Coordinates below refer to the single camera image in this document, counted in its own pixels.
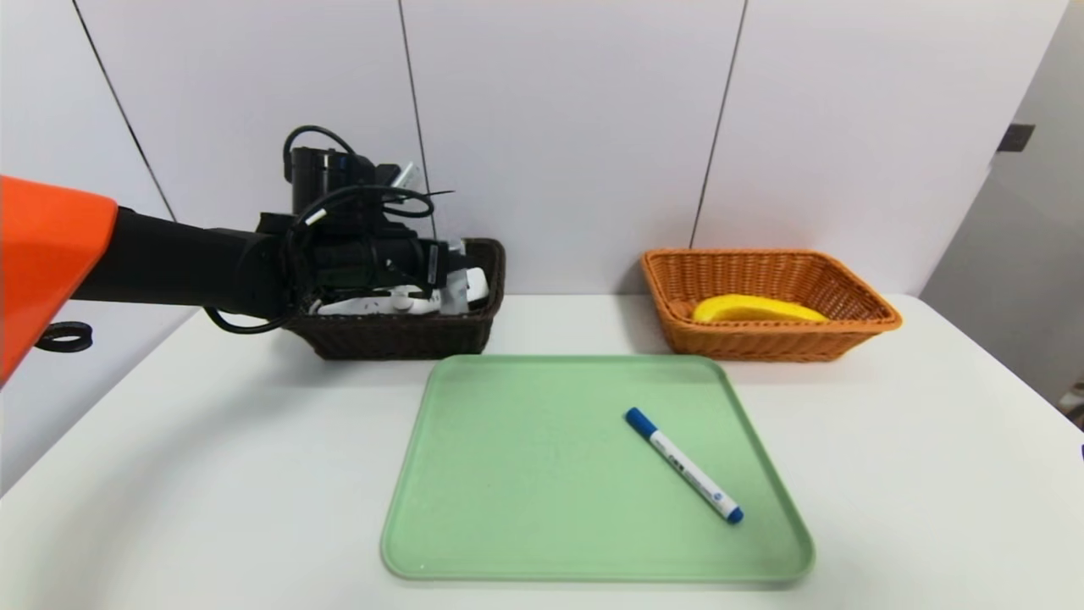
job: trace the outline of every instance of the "green tray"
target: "green tray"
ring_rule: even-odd
[[[745,512],[726,523],[625,424],[640,407]],[[726,377],[698,356],[454,356],[384,527],[405,579],[780,583],[813,541]]]

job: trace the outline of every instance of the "orange robot arm cover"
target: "orange robot arm cover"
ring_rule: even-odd
[[[107,197],[0,176],[0,386],[109,244]]]

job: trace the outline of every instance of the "yellow banana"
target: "yellow banana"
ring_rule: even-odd
[[[828,319],[818,312],[803,308],[796,302],[749,294],[724,294],[701,300],[693,312],[693,320],[698,323],[719,323],[724,321],[823,323],[828,321]]]

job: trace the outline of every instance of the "marker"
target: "marker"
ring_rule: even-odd
[[[723,516],[723,519],[728,523],[741,521],[745,514],[741,512],[738,503],[734,502],[734,498],[726,495],[702,470],[697,468],[693,460],[688,459],[688,456],[675,447],[670,439],[667,439],[666,434],[659,432],[659,429],[651,424],[651,420],[647,419],[647,416],[633,407],[624,414],[624,420],[650,443],[670,463],[670,466],[674,467],[674,470],[684,477],[689,485],[693,485],[693,489],[699,492],[704,499],[708,501],[708,504]]]

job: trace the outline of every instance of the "orange wicker basket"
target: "orange wicker basket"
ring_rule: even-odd
[[[667,343],[679,354],[718,361],[835,361],[903,324],[872,287],[820,251],[653,249],[641,263]],[[693,322],[697,302],[733,293],[798,302],[829,322]]]

